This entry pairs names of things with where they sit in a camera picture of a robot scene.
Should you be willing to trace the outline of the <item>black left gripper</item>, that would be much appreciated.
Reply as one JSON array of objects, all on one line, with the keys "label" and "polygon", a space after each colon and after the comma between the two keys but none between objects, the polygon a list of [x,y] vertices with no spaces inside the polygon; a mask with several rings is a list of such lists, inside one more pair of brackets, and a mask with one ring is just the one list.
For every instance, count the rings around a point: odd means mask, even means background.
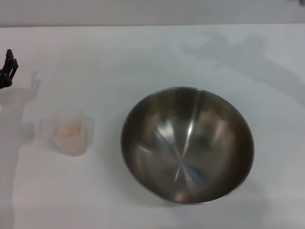
[{"label": "black left gripper", "polygon": [[12,58],[12,50],[7,49],[4,66],[0,71],[0,89],[8,88],[12,85],[12,79],[18,67],[17,60]]}]

